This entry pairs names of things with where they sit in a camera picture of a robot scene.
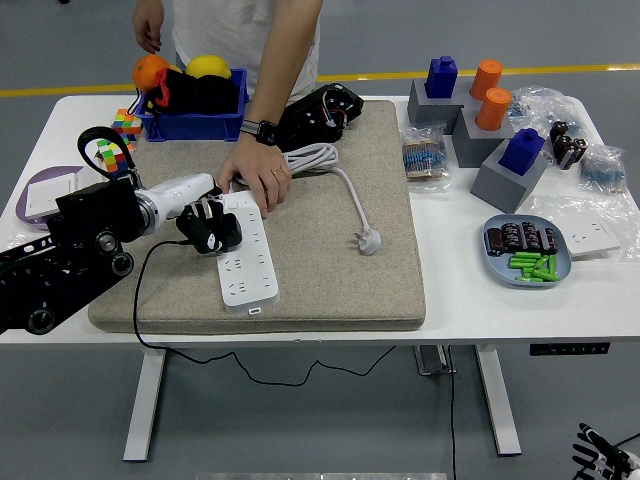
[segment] electrical plug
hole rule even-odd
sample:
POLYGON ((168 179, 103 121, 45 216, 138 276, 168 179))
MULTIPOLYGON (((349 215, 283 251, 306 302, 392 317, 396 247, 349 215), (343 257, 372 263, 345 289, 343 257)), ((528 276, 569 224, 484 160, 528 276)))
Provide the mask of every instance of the electrical plug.
POLYGON ((372 255, 378 251, 382 239, 380 232, 372 228, 366 228, 362 233, 356 233, 358 248, 363 255, 372 255))

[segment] gray cube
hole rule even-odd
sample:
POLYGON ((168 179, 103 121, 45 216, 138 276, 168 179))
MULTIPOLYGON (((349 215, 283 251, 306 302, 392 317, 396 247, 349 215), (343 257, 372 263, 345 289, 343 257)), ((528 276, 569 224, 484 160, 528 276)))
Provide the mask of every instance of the gray cube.
POLYGON ((531 194, 549 162, 538 155, 533 165, 522 176, 498 162, 509 145, 504 140, 482 163, 471 193, 504 213, 514 213, 531 194))
POLYGON ((480 108, 463 108, 456 121, 451 141, 460 168, 479 168, 482 162, 504 141, 515 135, 505 115, 499 130, 483 130, 476 124, 480 108))
POLYGON ((469 94, 473 79, 456 80, 451 98, 429 98, 425 88, 426 78, 414 78, 409 93, 407 114, 414 124, 446 124, 444 134, 451 135, 463 107, 480 108, 482 102, 469 94))

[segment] rubik's cube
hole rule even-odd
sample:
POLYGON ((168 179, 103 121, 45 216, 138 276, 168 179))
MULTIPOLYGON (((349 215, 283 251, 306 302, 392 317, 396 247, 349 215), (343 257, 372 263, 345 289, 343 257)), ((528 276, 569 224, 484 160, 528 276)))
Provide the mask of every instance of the rubik's cube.
POLYGON ((125 143, 127 143, 129 151, 133 152, 132 142, 137 141, 138 136, 142 133, 142 120, 135 115, 127 113, 126 108, 121 108, 118 110, 111 128, 120 134, 125 143))
POLYGON ((122 150, 120 150, 120 147, 108 140, 98 140, 97 156, 104 161, 107 172, 109 173, 122 172, 129 168, 127 159, 122 150))

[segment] yellow floor line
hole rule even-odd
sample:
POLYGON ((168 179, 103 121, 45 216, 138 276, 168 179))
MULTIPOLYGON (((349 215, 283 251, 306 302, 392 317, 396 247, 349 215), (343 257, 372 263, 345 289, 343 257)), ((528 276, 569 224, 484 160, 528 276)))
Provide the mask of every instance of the yellow floor line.
MULTIPOLYGON (((552 73, 588 73, 588 72, 626 72, 640 70, 640 63, 618 63, 609 65, 560 65, 550 67, 505 68, 503 75, 541 75, 552 73)), ((318 82, 361 82, 371 80, 406 80, 427 76, 426 70, 413 72, 349 73, 343 75, 319 75, 318 82)), ((471 77, 476 70, 460 70, 458 75, 471 77)), ((0 98, 35 97, 42 95, 81 95, 95 93, 127 92, 135 93, 133 84, 87 85, 76 87, 23 88, 0 90, 0 98)))

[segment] person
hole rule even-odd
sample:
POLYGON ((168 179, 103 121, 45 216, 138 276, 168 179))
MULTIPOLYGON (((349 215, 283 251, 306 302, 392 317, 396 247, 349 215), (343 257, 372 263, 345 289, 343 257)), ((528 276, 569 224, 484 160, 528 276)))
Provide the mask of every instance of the person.
MULTIPOLYGON (((322 0, 174 0, 172 37, 183 65, 202 54, 221 56, 247 70, 251 102, 245 119, 277 124, 288 102, 310 93, 317 75, 322 0)), ((137 0, 137 43, 160 51, 162 0, 137 0)), ((263 218, 282 203, 291 171, 277 146, 241 132, 224 162, 218 184, 228 193, 236 175, 251 189, 263 218)))

